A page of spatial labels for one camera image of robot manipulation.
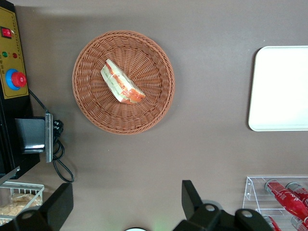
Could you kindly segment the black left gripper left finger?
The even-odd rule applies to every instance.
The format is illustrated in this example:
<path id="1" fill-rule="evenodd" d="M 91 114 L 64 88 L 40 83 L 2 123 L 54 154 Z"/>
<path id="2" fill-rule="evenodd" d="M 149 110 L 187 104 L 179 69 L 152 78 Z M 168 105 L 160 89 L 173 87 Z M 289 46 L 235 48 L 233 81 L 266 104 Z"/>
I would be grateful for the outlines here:
<path id="1" fill-rule="evenodd" d="M 40 208 L 24 210 L 0 229 L 2 231 L 59 231 L 73 207 L 73 186 L 71 183 L 63 183 Z"/>

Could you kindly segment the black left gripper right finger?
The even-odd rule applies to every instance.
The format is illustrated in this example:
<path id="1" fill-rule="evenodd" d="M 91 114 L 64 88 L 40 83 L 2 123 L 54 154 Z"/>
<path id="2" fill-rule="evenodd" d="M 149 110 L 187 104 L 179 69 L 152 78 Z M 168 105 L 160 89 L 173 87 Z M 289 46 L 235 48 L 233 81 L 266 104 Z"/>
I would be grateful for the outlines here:
<path id="1" fill-rule="evenodd" d="M 175 231 L 271 231 L 261 214 L 251 209 L 238 209 L 231 215 L 216 202 L 204 203 L 191 180 L 183 180 L 181 204 L 186 219 Z"/>

